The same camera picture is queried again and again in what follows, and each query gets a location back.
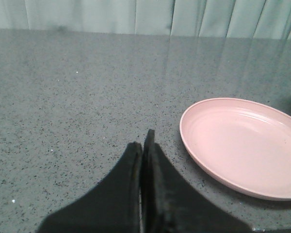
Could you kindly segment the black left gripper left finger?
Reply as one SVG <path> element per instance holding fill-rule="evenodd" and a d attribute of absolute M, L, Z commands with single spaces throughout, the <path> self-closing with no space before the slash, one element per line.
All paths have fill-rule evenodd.
<path fill-rule="evenodd" d="M 129 143 L 108 175 L 80 199 L 44 219 L 40 233 L 138 233 L 142 146 Z"/>

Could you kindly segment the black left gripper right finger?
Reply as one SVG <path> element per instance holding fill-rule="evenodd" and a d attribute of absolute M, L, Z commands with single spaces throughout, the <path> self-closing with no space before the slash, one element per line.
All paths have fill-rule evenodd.
<path fill-rule="evenodd" d="M 251 228 L 202 196 L 178 173 L 155 143 L 145 138 L 142 220 L 146 233 L 249 233 Z"/>

